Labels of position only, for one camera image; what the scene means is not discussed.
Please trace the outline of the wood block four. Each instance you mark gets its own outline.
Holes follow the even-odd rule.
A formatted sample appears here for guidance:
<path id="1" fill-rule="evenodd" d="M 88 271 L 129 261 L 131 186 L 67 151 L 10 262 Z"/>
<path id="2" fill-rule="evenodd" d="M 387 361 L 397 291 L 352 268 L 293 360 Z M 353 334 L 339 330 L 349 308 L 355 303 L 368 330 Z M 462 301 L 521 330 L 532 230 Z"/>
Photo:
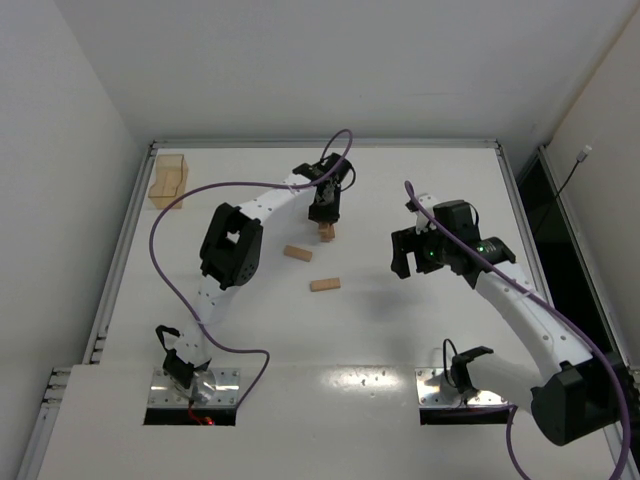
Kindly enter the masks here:
<path id="1" fill-rule="evenodd" d="M 330 223 L 320 223 L 318 225 L 318 232 L 321 237 L 326 237 L 326 238 L 335 237 L 334 225 Z"/>

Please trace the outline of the wood block three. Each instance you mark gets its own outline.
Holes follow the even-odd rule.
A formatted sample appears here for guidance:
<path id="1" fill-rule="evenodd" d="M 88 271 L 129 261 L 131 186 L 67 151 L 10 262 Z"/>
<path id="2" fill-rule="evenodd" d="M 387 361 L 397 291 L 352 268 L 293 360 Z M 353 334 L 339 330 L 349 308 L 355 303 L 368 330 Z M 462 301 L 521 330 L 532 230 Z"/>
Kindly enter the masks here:
<path id="1" fill-rule="evenodd" d="M 303 262 L 310 262 L 313 258 L 313 253 L 311 251 L 293 245 L 286 245 L 284 247 L 283 254 L 289 258 Z"/>

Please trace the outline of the wood block six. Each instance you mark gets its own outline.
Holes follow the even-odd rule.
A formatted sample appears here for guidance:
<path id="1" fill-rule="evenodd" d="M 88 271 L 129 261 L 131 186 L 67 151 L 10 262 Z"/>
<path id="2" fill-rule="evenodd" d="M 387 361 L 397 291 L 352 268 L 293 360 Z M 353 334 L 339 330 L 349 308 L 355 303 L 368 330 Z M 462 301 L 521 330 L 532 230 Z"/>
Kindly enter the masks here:
<path id="1" fill-rule="evenodd" d="M 310 282 L 312 292 L 323 292 L 341 288 L 341 280 L 338 277 L 318 279 Z"/>

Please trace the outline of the transparent orange plastic box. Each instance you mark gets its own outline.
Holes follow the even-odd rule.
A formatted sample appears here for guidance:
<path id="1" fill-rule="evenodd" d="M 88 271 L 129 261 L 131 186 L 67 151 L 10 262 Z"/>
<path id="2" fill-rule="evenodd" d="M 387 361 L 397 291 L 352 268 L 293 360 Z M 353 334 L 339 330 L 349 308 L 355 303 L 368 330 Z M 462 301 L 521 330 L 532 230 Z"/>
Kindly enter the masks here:
<path id="1" fill-rule="evenodd" d="M 156 157 L 155 178 L 148 191 L 148 199 L 157 210 L 167 208 L 186 190 L 189 168 L 183 154 L 164 154 Z"/>

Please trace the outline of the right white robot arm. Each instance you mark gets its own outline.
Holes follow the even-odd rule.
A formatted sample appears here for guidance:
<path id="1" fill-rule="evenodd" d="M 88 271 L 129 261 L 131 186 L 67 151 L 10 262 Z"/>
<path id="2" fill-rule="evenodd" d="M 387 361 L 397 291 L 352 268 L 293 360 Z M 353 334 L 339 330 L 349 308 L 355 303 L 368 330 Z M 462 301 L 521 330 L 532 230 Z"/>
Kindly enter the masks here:
<path id="1" fill-rule="evenodd" d="M 532 369 L 510 363 L 486 346 L 460 352 L 445 370 L 460 395 L 477 390 L 501 395 L 528 412 L 558 446 L 616 422 L 630 427 L 621 360 L 597 351 L 526 286 L 511 249 L 497 237 L 481 237 L 468 202 L 430 204 L 419 198 L 406 207 L 416 224 L 392 233 L 392 271 L 409 277 L 409 255 L 422 274 L 449 268 L 498 312 L 535 363 Z"/>

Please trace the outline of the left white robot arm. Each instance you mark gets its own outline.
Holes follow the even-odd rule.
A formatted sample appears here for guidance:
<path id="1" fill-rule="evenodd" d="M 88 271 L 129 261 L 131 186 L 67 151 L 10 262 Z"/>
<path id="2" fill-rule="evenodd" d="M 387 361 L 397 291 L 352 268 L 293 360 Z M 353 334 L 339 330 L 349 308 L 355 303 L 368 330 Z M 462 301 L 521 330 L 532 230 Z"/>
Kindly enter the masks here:
<path id="1" fill-rule="evenodd" d="M 235 350 L 215 341 L 206 328 L 212 318 L 226 310 L 239 288 L 257 272 L 263 230 L 266 220 L 285 206 L 291 205 L 305 190 L 316 192 L 309 207 L 308 218 L 320 225 L 337 223 L 340 214 L 342 181 L 354 170 L 345 156 L 333 153 L 315 164 L 303 163 L 279 184 L 256 182 L 267 192 L 238 206 L 220 204 L 211 219 L 200 247 L 202 283 L 200 299 L 191 304 L 164 274 L 155 254 L 155 234 L 160 221 L 169 212 L 164 209 L 154 221 L 149 235 L 152 264 L 166 285 L 186 306 L 196 322 L 195 331 L 217 348 Z"/>

